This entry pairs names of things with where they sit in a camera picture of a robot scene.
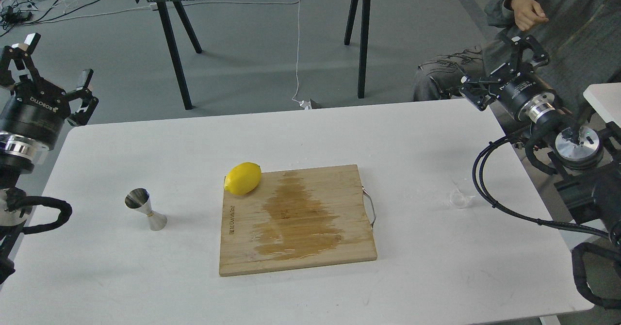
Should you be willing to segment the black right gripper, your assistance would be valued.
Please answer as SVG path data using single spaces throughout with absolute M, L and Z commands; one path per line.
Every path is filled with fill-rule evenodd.
M 509 37 L 499 33 L 498 38 L 508 45 L 508 61 L 490 79 L 462 77 L 459 94 L 479 111 L 498 101 L 516 121 L 538 122 L 556 110 L 556 91 L 537 75 L 537 69 L 549 64 L 549 55 L 530 34 Z

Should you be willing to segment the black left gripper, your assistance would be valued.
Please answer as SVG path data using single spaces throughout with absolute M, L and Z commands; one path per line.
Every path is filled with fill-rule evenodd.
M 90 121 L 99 99 L 90 88 L 93 69 L 82 71 L 76 88 L 65 93 L 55 84 L 37 86 L 41 79 L 33 64 L 33 52 L 41 35 L 31 33 L 25 42 L 6 45 L 1 53 L 0 84 L 11 91 L 11 97 L 1 112 L 0 130 L 33 139 L 53 150 L 64 126 L 65 119 L 71 126 L 85 126 Z M 27 69 L 29 74 L 16 82 L 10 70 L 14 62 L 18 70 Z M 82 104 L 75 112 L 69 111 L 69 102 L 80 99 Z

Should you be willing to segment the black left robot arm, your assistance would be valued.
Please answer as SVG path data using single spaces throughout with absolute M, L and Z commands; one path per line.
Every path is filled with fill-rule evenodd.
M 33 172 L 38 153 L 55 148 L 65 122 L 86 125 L 99 104 L 90 89 L 91 69 L 82 71 L 70 92 L 41 77 L 33 64 L 40 38 L 39 33 L 29 34 L 23 43 L 6 45 L 1 52 L 1 86 L 10 92 L 0 118 L 1 282 L 15 272 L 10 253 L 20 234 L 59 228 L 73 212 L 64 200 L 29 196 L 17 188 L 19 177 Z

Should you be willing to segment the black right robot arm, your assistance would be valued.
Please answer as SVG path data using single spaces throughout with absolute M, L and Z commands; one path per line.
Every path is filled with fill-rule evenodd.
M 475 190 L 510 216 L 558 230 L 592 234 L 612 243 L 608 250 L 592 243 L 572 249 L 574 283 L 581 296 L 605 309 L 619 309 L 619 299 L 597 296 L 588 285 L 584 254 L 612 261 L 620 272 L 620 128 L 607 122 L 594 130 L 560 108 L 555 90 L 544 82 L 536 69 L 548 64 L 548 54 L 531 35 L 508 37 L 503 29 L 499 38 L 509 46 L 509 60 L 487 77 L 462 79 L 460 94 L 480 111 L 499 102 L 510 117 L 524 127 L 491 142 L 473 164 Z M 522 142 L 528 161 L 547 175 L 559 175 L 555 188 L 573 223 L 561 223 L 524 216 L 495 199 L 484 184 L 484 166 L 499 146 Z

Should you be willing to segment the person's hand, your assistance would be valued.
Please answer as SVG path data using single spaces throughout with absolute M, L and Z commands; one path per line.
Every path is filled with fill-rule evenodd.
M 510 0 L 509 4 L 514 12 L 515 25 L 524 33 L 549 21 L 536 0 Z

